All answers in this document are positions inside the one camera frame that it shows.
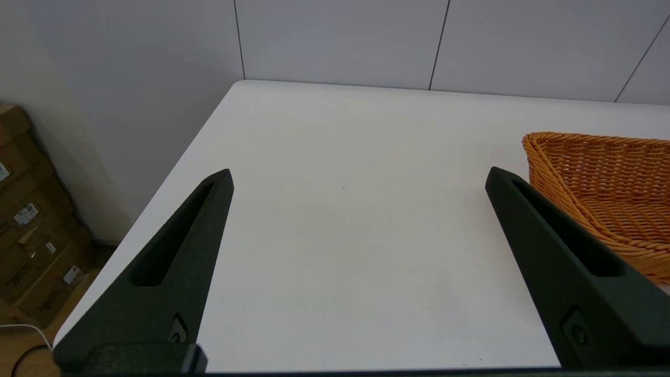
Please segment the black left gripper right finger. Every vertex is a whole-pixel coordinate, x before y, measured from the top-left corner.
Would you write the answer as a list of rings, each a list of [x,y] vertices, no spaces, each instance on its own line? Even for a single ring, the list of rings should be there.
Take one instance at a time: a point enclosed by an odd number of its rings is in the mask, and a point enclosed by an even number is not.
[[[668,294],[516,174],[485,189],[563,367],[668,367]]]

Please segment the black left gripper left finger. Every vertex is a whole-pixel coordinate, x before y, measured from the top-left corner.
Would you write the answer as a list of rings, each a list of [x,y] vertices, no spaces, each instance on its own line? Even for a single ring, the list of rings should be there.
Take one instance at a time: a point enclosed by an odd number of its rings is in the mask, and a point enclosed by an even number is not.
[[[53,350],[58,367],[206,367],[199,327],[234,193],[206,177]]]

